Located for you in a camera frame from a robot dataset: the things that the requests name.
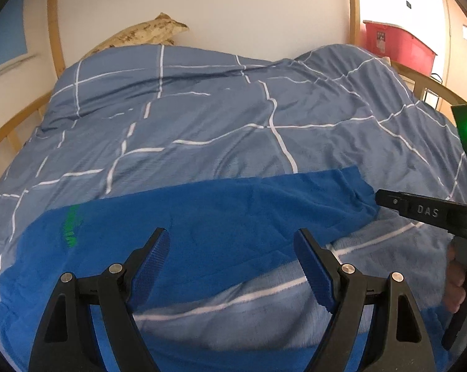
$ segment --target blue towel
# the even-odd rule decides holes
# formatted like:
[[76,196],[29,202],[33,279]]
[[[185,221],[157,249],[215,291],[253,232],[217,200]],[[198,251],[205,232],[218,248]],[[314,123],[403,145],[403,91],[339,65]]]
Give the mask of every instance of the blue towel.
[[355,166],[203,181],[48,211],[24,231],[16,263],[0,277],[2,343],[26,370],[59,275],[99,274],[125,261],[157,227],[169,231],[170,253],[143,308],[215,295],[295,260],[297,229],[308,228],[324,246],[377,211],[373,189]]

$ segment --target human hand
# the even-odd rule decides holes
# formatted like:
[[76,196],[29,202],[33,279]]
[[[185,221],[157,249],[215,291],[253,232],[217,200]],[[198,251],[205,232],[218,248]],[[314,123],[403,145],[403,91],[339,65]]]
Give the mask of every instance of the human hand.
[[445,291],[443,302],[447,310],[456,313],[466,298],[463,288],[465,271],[461,263],[455,260],[456,251],[451,243],[447,249],[447,269],[445,270]]

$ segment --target red plastic bin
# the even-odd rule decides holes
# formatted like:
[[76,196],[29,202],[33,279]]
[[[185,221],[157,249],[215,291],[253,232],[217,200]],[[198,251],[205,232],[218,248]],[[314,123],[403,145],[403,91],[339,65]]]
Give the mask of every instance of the red plastic bin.
[[366,25],[366,49],[377,56],[388,56],[429,77],[436,53],[404,28],[381,22]]

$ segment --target white grid pattern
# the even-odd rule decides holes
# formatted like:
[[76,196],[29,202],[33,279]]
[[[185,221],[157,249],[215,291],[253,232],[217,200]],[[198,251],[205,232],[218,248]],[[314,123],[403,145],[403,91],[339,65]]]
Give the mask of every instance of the white grid pattern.
[[[305,64],[305,62],[311,57],[311,54],[313,53],[314,51],[312,51],[309,56],[304,60],[304,61],[296,61],[298,64],[301,64],[303,65],[306,69],[312,71],[312,72],[315,72],[319,75],[322,75],[324,76],[327,80],[329,80],[330,78],[324,74],[323,72],[320,72],[318,70],[314,70],[312,68],[310,68],[309,66],[307,66]],[[162,92],[163,92],[163,56],[164,56],[164,46],[161,47],[161,50],[160,50],[160,61],[159,61],[159,91],[157,93],[157,99],[161,98],[161,95],[162,95]],[[207,67],[238,67],[240,66],[241,67],[241,74],[243,77],[245,77],[246,81],[248,84],[251,84],[251,81],[249,79],[249,77],[244,73],[245,70],[247,70],[247,66],[245,65],[242,65],[240,64],[240,60],[239,60],[239,57],[238,56],[235,56],[236,57],[236,61],[237,61],[237,65],[233,65],[233,66],[229,66],[229,65],[208,65],[208,66],[169,66],[169,67],[178,67],[178,68],[207,68]],[[409,93],[407,92],[406,88],[404,87],[404,85],[401,83],[401,81],[396,77],[396,75],[394,74],[394,72],[388,68],[388,66],[383,63],[382,61],[378,60],[377,58],[375,57],[371,57],[371,59],[368,59],[368,60],[365,60],[363,63],[361,63],[356,69],[353,69],[351,71],[349,71],[347,74],[342,74],[342,76],[336,78],[336,79],[333,79],[332,81],[338,81],[342,78],[345,78],[347,76],[349,76],[349,74],[352,74],[353,72],[356,72],[358,71],[359,68],[361,68],[361,66],[363,66],[365,63],[367,62],[371,62],[371,61],[374,61],[374,60],[377,60],[380,64],[384,65],[388,71],[390,71],[394,78],[396,79],[396,81],[401,85],[401,87],[406,91],[406,94],[408,95],[408,99],[409,99]],[[93,79],[97,79],[97,78],[100,78],[100,77],[103,77],[103,76],[107,76],[107,75],[111,75],[111,74],[118,74],[118,73],[121,73],[121,72],[126,72],[126,71],[138,71],[138,70],[143,70],[143,69],[131,69],[131,70],[122,70],[122,71],[114,71],[114,72],[110,72],[110,73],[104,73],[104,74],[100,74],[100,75],[97,75],[97,76],[94,76],[94,77],[90,77],[86,80],[81,80],[79,81],[79,69],[80,69],[80,66],[81,66],[81,61],[78,63],[78,66],[77,66],[77,69],[76,69],[76,73],[75,73],[75,83],[74,84],[71,84],[71,85],[68,85],[62,89],[60,89],[59,91],[57,91],[55,94],[53,94],[53,96],[51,97],[51,99],[57,95],[58,93],[62,92],[63,90],[66,90],[66,89],[69,89],[71,87],[75,87],[75,104],[76,104],[76,115],[78,117],[79,116],[79,112],[80,112],[80,106],[79,106],[79,97],[78,97],[78,87],[79,87],[79,84],[81,83],[84,83],[84,82],[87,82],[87,81],[91,81]],[[263,65],[250,65],[250,67],[266,67],[266,66],[263,66]],[[309,80],[304,80],[304,81],[295,81],[289,77],[270,77],[268,79],[276,79],[276,78],[286,78],[288,79],[289,81],[291,81],[292,83],[296,83],[296,84],[303,84],[303,83],[306,83],[306,82],[311,82]],[[294,160],[294,158],[292,157],[292,155],[290,154],[290,152],[287,150],[286,148],[286,145],[282,139],[282,137],[280,136],[280,134],[276,131],[277,128],[299,128],[299,129],[309,129],[309,128],[318,128],[318,127],[336,127],[342,123],[345,123],[345,122],[348,122],[348,121],[364,121],[364,120],[369,120],[369,119],[374,119],[376,121],[376,123],[378,124],[379,127],[381,127],[382,129],[384,129],[384,131],[386,131],[388,134],[394,136],[394,137],[398,137],[400,138],[405,144],[406,146],[412,150],[415,154],[417,154],[423,161],[425,161],[427,164],[428,162],[421,156],[421,154],[416,150],[414,149],[413,147],[411,147],[411,145],[400,135],[396,135],[394,133],[392,133],[390,130],[386,129],[385,127],[382,126],[382,123],[390,120],[391,118],[393,117],[396,117],[397,115],[399,115],[404,109],[406,108],[409,108],[411,106],[415,106],[416,108],[419,101],[417,101],[415,104],[408,104],[408,105],[403,105],[402,108],[397,112],[397,113],[393,113],[391,114],[388,118],[386,119],[383,119],[383,120],[377,120],[376,117],[373,115],[371,116],[368,116],[368,117],[364,117],[364,118],[350,118],[350,119],[346,119],[346,120],[342,120],[342,121],[339,121],[335,124],[307,124],[307,125],[302,125],[302,126],[295,126],[295,125],[280,125],[280,126],[275,126],[274,123],[273,123],[273,117],[274,117],[274,113],[276,111],[276,108],[277,108],[277,101],[276,99],[272,98],[270,96],[270,93],[269,93],[269,90],[267,88],[267,85],[264,81],[259,81],[260,84],[263,85],[264,87],[264,92],[265,92],[265,95],[266,95],[266,99],[271,101],[274,105],[274,109],[271,113],[271,116],[269,118],[269,129],[273,132],[273,134],[275,135],[276,139],[277,139],[277,142],[279,143],[280,145],[280,148],[282,150],[282,152],[285,154],[285,156],[287,157],[287,160],[290,162],[291,166],[292,166],[292,171],[294,173],[297,173],[298,172],[298,169],[297,169],[297,164]],[[339,86],[341,86],[344,90],[346,90],[349,94],[353,94],[353,95],[356,95],[358,98],[360,98],[371,110],[371,107],[370,105],[364,101],[362,99],[362,97],[357,94],[355,91],[350,91],[348,90],[347,88],[345,88],[343,85],[341,84],[338,84]],[[209,94],[206,94],[206,93],[194,93],[193,91],[190,92],[189,94],[192,94],[192,95],[209,95]],[[147,103],[146,104],[146,109],[145,109],[145,113],[143,115],[143,118],[144,119],[147,119],[148,116],[149,116],[149,113],[150,113],[150,106],[151,106],[151,102]],[[440,127],[446,127],[448,129],[448,131],[450,132],[450,134],[452,134],[453,136],[455,136],[457,138],[457,136],[455,134],[453,134],[453,132],[450,130],[450,128],[448,127],[447,124],[445,125],[442,125],[440,124],[437,120],[433,119],[429,114],[427,114],[426,112],[424,112],[423,110],[421,110],[420,108],[418,108],[422,113],[426,114],[430,119],[432,119],[433,121],[435,121],[435,123],[437,123]],[[71,128],[74,128],[74,126],[76,125],[76,122],[78,120],[76,119],[74,121],[74,124],[72,125]],[[135,127],[136,127],[136,123],[132,123],[130,128],[128,129],[127,131],[127,139],[129,137],[132,136],[133,132],[135,131]],[[254,127],[254,128],[259,128],[259,129],[262,129],[264,128],[263,126],[261,125],[257,125],[257,124],[254,124],[254,123],[249,123],[247,125],[244,125],[242,127],[239,127],[238,129],[235,129],[235,130],[232,130],[230,132],[227,132],[219,137],[216,137],[212,140],[208,140],[208,141],[189,141],[189,140],[175,140],[173,141],[173,143],[177,143],[177,144],[187,144],[187,145],[207,145],[211,142],[214,142],[222,137],[225,137],[229,134],[232,134],[233,132],[236,132],[236,131],[239,131],[241,129],[244,129],[244,128],[248,128],[248,127]],[[61,138],[61,142],[59,143],[58,145],[58,148],[61,146],[61,144],[63,143],[64,141],[64,137],[65,137],[65,132],[63,132],[63,136]],[[112,186],[112,178],[113,178],[113,174],[114,174],[114,171],[115,171],[115,168],[116,168],[116,165],[118,163],[118,161],[126,156],[126,155],[130,155],[130,154],[133,154],[133,153],[153,153],[153,152],[161,152],[163,151],[165,148],[163,147],[158,147],[158,148],[152,148],[152,147],[144,147],[144,148],[139,148],[139,149],[136,149],[136,150],[132,150],[132,151],[129,151],[129,152],[126,152],[126,148],[127,148],[127,140],[123,140],[122,142],[122,145],[121,145],[121,154],[120,156],[115,160],[115,162],[113,162],[113,165],[108,173],[108,177],[107,177],[107,187],[106,187],[106,194],[108,194],[110,191],[111,191],[111,186]],[[456,176],[455,176],[455,180],[454,180],[454,184],[453,184],[453,187],[452,187],[452,190],[450,192],[450,195],[447,197],[447,199],[451,199],[453,194],[454,194],[454,191],[456,189],[456,186],[458,185],[458,182],[457,182],[457,179],[458,179],[458,176],[459,176],[459,173],[460,173],[460,169],[461,169],[461,166],[462,166],[462,162],[463,162],[463,158],[464,158],[464,152],[463,154],[461,155],[461,159],[459,161],[459,164],[458,164],[458,168],[457,168],[457,172],[456,172]],[[44,166],[46,160],[47,160],[47,157],[44,159],[42,165],[39,167],[39,170],[37,171],[37,176],[38,174],[40,173],[40,170],[42,169],[42,167]],[[88,171],[84,171],[84,172],[69,172],[69,173],[66,173],[66,174],[63,174],[59,179],[56,179],[56,180],[49,180],[49,181],[44,181],[44,182],[40,182],[39,184],[36,184],[34,186],[32,186],[32,188],[34,187],[37,187],[37,186],[43,186],[43,185],[52,185],[52,184],[56,184],[57,182],[59,182],[62,178],[64,177],[69,177],[69,176],[74,176],[74,177],[77,177],[77,176],[82,176],[82,175],[92,175],[92,174],[98,174],[100,172],[102,172],[104,169],[97,169],[97,170],[88,170]],[[440,178],[437,176],[440,184],[442,186],[443,183],[440,181]],[[12,241],[13,237],[14,237],[14,234],[16,232],[16,211],[18,210],[18,207],[19,205],[21,204],[21,200],[23,198],[23,196],[27,193],[29,193],[30,190],[28,189],[24,189],[22,194],[21,195],[15,195],[15,194],[0,194],[0,197],[14,197],[14,198],[17,198],[18,201],[16,203],[16,207],[14,208],[14,211],[13,211],[13,214],[12,214],[12,217],[11,217],[11,222],[12,222],[12,233],[11,233],[11,236],[9,238],[9,242]],[[416,228],[419,228],[421,225],[423,225],[422,223],[410,223],[402,228],[399,228],[399,230],[396,230],[396,231],[392,231],[392,232],[389,232],[383,236],[380,236],[374,240],[371,240],[369,242],[365,242],[365,243],[362,243],[361,245],[355,245],[355,246],[351,246],[351,247],[348,247],[348,248],[345,248],[345,249],[341,249],[341,250],[334,250],[333,253],[334,255],[339,258],[339,256],[341,255],[345,255],[347,253],[350,253],[352,251],[355,251],[355,250],[359,250],[360,248],[363,248],[363,247],[368,247],[368,246],[371,246],[371,245],[375,245],[377,243],[380,243],[380,242],[383,242],[383,241],[386,241],[388,240],[389,238],[392,238],[392,237],[396,237],[398,235],[400,235],[401,233],[413,228],[413,227],[416,227]],[[1,258],[2,258],[2,255],[0,255],[0,269],[1,269]],[[295,286],[299,283],[302,283],[299,282],[299,279],[297,280],[293,280],[292,282],[288,282],[286,284],[289,284],[292,286]],[[254,300],[256,298],[256,295],[261,295],[259,296],[262,297],[262,294],[260,294],[259,292],[258,293],[254,293],[254,295],[252,296],[253,299],[247,299],[247,300]]]

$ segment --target bed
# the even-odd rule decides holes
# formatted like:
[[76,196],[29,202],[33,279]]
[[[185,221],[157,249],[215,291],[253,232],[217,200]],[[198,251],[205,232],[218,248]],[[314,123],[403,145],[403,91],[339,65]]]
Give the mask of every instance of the bed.
[[[397,70],[416,81],[414,94]],[[66,69],[50,98],[0,130],[11,134],[49,100],[42,123],[0,179],[0,274],[15,262],[24,229],[46,210],[200,180],[356,165],[374,190],[467,203],[456,128],[418,99],[425,88],[451,104],[464,102],[351,45],[279,62],[173,46],[95,54]],[[329,248],[363,273],[402,272],[428,311],[440,303],[450,238],[381,209],[375,221]],[[367,309],[362,332],[370,316]],[[145,309],[135,319],[152,336],[223,351],[308,348],[329,317],[295,261],[209,298]],[[273,319],[276,330],[257,328]],[[7,331],[0,336],[4,343]],[[15,345],[8,344],[8,354],[25,370]]]

